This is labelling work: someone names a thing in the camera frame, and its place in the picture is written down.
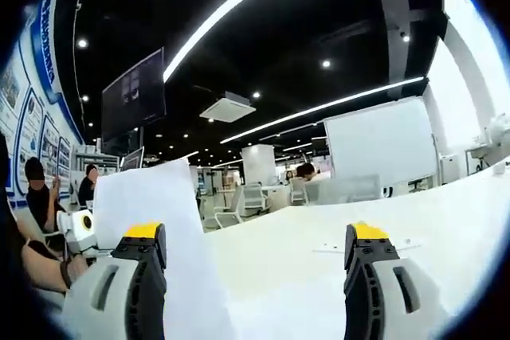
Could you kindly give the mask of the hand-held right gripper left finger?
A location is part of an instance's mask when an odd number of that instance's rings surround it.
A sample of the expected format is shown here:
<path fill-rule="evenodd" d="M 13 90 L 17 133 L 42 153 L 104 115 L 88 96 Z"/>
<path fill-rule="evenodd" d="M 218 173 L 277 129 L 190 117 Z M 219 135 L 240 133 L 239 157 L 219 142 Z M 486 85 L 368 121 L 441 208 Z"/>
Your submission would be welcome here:
<path fill-rule="evenodd" d="M 73 339 L 163 339 L 166 232 L 132 226 L 73 283 L 61 319 Z"/>

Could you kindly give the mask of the person's left hand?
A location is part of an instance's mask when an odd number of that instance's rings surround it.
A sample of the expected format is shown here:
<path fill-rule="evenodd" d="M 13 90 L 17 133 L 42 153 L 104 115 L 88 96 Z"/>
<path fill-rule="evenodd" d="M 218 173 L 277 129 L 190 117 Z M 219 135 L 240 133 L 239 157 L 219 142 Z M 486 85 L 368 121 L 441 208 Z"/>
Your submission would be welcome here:
<path fill-rule="evenodd" d="M 89 268 L 88 260 L 82 255 L 76 255 L 66 265 L 67 275 L 71 283 L 76 282 Z"/>

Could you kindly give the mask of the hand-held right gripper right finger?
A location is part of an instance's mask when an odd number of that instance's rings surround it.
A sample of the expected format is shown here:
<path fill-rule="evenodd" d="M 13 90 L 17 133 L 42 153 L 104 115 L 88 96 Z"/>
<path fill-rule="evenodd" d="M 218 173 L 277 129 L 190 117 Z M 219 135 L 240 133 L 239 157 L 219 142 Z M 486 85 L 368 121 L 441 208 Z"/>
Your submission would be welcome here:
<path fill-rule="evenodd" d="M 346 339 L 433 339 L 445 324 L 437 284 L 381 229 L 346 227 L 344 269 Z"/>

